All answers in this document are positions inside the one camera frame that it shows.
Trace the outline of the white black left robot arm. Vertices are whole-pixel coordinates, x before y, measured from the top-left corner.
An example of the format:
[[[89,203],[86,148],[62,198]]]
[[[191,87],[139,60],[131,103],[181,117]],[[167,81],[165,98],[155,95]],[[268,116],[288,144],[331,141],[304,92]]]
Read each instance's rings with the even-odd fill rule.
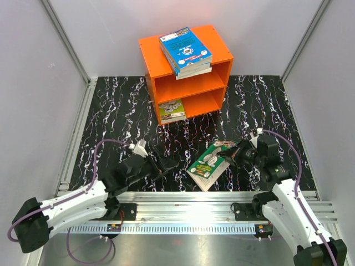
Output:
[[[132,155],[93,185],[41,202],[35,197],[26,200],[15,215],[10,231],[16,234],[21,251],[31,253],[70,227],[92,219],[117,218],[120,194],[145,178],[156,181],[177,165],[175,160],[156,152],[146,158]]]

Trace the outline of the blue 26-Storey Treehouse book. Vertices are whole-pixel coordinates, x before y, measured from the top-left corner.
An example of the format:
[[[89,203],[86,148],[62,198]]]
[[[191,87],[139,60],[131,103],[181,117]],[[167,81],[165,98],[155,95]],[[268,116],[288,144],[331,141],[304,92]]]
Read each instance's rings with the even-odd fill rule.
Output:
[[[189,74],[211,67],[212,54],[207,49],[194,49],[191,45],[176,53],[160,46],[175,76]]]

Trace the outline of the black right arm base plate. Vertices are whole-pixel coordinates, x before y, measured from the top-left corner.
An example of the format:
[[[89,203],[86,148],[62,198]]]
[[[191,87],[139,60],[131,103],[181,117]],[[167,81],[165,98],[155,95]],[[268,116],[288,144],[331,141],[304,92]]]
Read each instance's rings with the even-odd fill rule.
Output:
[[[256,214],[251,203],[234,202],[230,206],[235,221],[267,221],[263,216]]]

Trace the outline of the green 65-Storey Treehouse book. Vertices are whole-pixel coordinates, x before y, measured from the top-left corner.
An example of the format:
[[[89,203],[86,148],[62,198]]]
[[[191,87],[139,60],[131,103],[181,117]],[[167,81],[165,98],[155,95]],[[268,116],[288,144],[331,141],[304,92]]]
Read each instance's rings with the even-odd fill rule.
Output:
[[[186,119],[186,112],[181,99],[159,104],[159,117],[162,124]]]

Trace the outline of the dark green book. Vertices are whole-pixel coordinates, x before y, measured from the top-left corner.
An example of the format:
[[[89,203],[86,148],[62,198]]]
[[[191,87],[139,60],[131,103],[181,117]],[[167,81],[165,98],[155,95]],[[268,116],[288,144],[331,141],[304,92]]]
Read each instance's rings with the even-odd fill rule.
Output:
[[[202,191],[208,191],[230,165],[217,154],[236,146],[236,141],[217,140],[187,169],[189,176]]]

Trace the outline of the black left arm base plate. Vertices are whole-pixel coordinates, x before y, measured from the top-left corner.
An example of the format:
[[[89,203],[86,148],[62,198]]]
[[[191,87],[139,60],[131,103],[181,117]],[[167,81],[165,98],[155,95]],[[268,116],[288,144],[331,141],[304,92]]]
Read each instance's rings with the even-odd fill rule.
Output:
[[[111,221],[135,221],[137,215],[138,205],[136,203],[121,203],[118,210],[113,212],[113,217],[110,218]]]

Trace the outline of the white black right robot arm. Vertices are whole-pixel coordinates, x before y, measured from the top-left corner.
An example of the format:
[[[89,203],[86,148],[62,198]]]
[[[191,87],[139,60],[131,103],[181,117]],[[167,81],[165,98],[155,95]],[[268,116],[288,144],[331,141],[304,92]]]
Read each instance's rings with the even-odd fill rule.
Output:
[[[236,146],[218,152],[231,166],[257,168],[271,190],[255,194],[251,213],[276,227],[293,253],[294,265],[344,265],[347,246],[334,239],[321,224],[303,196],[299,180],[282,163],[277,133],[251,135]]]

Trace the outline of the blue back-cover book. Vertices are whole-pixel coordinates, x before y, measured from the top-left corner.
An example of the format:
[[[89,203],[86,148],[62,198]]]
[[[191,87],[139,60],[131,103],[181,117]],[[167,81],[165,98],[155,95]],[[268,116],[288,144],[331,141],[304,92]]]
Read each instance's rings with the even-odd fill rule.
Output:
[[[212,53],[189,27],[162,35],[158,41],[175,75],[211,67]]]

